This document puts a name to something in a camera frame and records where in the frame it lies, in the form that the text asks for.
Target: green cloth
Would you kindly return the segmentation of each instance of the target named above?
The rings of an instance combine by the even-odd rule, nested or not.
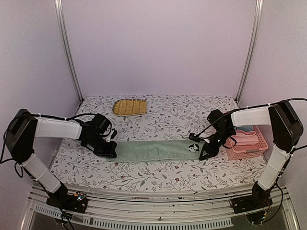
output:
[[[189,151],[189,146],[197,144],[190,140],[166,141],[128,141],[119,142],[116,147],[117,158],[107,158],[112,162],[149,162],[167,160],[198,159],[197,152]]]

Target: floral tablecloth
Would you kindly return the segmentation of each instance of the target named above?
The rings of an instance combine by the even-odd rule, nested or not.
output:
[[[147,114],[118,117],[119,99],[147,100]],[[181,140],[208,125],[210,111],[237,108],[223,96],[143,95],[87,97],[78,114],[101,113],[118,131],[115,141]],[[265,168],[263,157],[231,161],[226,151],[205,161],[107,162],[73,140],[65,139],[51,171],[64,183],[101,189],[142,192],[197,191],[251,184]]]

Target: pink towel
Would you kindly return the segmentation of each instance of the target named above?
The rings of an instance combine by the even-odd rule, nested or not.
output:
[[[242,145],[254,146],[259,143],[259,140],[258,140],[258,137],[255,131],[244,132],[242,130],[236,130],[236,135],[233,136],[233,138],[236,140],[237,146],[242,146]]]

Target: panda design on towel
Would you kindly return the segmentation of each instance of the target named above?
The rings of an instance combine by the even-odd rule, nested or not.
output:
[[[193,144],[189,146],[189,152],[199,152],[200,147],[198,144]]]

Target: pink plastic basket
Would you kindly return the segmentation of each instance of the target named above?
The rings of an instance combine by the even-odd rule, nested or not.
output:
[[[226,149],[228,158],[230,160],[239,160],[243,158],[259,157],[265,152],[265,150],[269,148],[259,128],[257,126],[254,126],[254,130],[256,131],[256,135],[259,139],[259,143],[254,146],[243,145],[243,146],[234,146],[231,149]],[[233,145],[234,145],[234,141],[228,138],[226,141],[226,146],[230,147]]]

